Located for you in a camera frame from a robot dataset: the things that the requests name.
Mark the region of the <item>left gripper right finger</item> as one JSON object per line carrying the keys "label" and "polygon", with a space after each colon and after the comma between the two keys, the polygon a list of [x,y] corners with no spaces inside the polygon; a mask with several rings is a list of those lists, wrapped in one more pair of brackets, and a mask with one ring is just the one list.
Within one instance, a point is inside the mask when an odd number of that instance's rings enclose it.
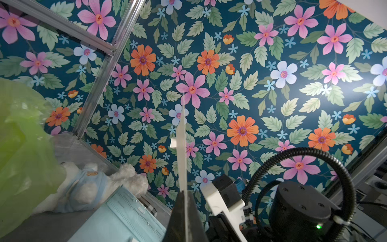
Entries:
{"label": "left gripper right finger", "polygon": [[208,242],[200,213],[191,192],[186,192],[186,241]]}

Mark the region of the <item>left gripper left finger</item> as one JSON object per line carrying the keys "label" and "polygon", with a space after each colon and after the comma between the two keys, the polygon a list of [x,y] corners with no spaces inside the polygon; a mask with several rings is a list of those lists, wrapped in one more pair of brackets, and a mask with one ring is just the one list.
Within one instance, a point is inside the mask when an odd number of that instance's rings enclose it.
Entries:
{"label": "left gripper left finger", "polygon": [[163,242],[185,242],[186,241],[186,226],[185,226],[185,193],[180,192],[176,198],[175,206],[166,229]]}

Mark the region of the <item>pink blue gradient paper bag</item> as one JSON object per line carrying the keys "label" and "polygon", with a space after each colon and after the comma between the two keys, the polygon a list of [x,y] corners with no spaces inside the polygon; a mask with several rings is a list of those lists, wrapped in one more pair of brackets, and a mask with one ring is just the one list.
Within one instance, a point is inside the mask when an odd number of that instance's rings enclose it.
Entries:
{"label": "pink blue gradient paper bag", "polygon": [[119,187],[70,242],[161,242],[165,227],[126,188]]}

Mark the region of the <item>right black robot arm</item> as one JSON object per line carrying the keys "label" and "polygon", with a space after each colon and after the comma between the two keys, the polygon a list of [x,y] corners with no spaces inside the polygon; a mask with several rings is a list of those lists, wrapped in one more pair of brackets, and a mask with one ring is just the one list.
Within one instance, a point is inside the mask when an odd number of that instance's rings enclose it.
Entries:
{"label": "right black robot arm", "polygon": [[[251,195],[263,176],[277,164],[303,172],[316,159],[324,161],[340,180],[340,206],[300,179],[274,180]],[[271,157],[251,180],[222,175],[213,182],[225,209],[209,219],[206,236],[211,242],[370,242],[369,233],[352,221],[358,204],[352,178],[335,156],[314,148],[292,148]]]}

